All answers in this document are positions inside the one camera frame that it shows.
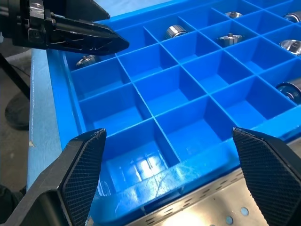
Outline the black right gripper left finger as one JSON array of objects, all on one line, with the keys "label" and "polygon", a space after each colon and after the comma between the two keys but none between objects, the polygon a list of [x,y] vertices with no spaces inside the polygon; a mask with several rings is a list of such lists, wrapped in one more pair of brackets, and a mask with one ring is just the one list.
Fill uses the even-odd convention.
[{"label": "black right gripper left finger", "polygon": [[106,129],[68,142],[16,205],[5,226],[83,226],[101,171]]}]

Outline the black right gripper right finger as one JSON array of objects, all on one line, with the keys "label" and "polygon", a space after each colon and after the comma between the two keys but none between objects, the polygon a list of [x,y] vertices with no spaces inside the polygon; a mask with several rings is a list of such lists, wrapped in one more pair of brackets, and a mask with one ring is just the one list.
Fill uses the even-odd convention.
[{"label": "black right gripper right finger", "polygon": [[281,139],[234,128],[246,185],[270,226],[301,224],[301,159]]}]

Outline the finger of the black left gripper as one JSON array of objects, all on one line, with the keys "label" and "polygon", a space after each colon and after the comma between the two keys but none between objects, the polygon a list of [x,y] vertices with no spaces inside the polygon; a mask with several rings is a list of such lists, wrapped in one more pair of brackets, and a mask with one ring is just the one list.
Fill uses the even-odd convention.
[{"label": "finger of the black left gripper", "polygon": [[45,0],[44,8],[74,20],[94,22],[110,19],[110,14],[94,0]]},{"label": "finger of the black left gripper", "polygon": [[129,41],[105,24],[95,20],[109,19],[108,13],[68,13],[47,15],[47,47],[49,49],[106,56],[123,51]]}]

